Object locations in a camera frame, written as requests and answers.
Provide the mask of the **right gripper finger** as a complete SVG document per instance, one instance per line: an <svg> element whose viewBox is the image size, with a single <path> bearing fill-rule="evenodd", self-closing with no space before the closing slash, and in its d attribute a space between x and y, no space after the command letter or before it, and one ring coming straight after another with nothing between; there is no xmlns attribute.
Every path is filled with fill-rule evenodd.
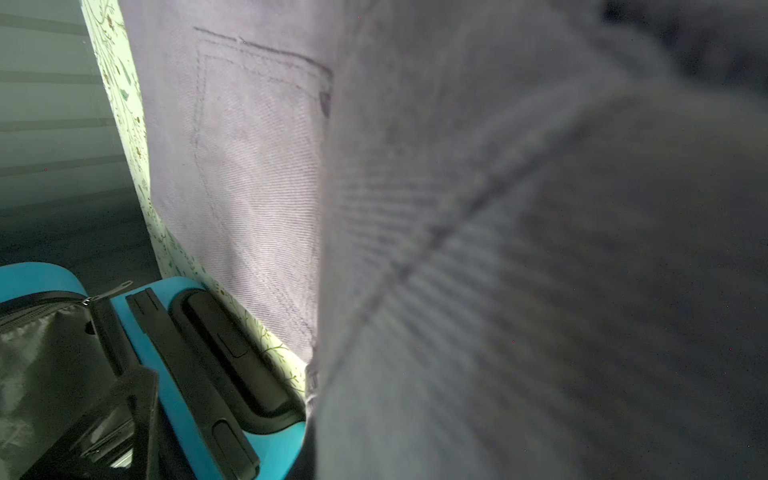
<svg viewBox="0 0 768 480"><path fill-rule="evenodd" d="M158 375L135 367L84 413L24 479L157 479Z"/></svg>

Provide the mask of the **purple jeans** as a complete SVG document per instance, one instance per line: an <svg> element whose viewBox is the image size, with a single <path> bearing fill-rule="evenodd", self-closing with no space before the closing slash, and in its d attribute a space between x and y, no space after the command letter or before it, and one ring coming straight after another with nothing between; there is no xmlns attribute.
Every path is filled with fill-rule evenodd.
<svg viewBox="0 0 768 480"><path fill-rule="evenodd" d="M767 475L763 1L124 1L154 206L293 479Z"/></svg>

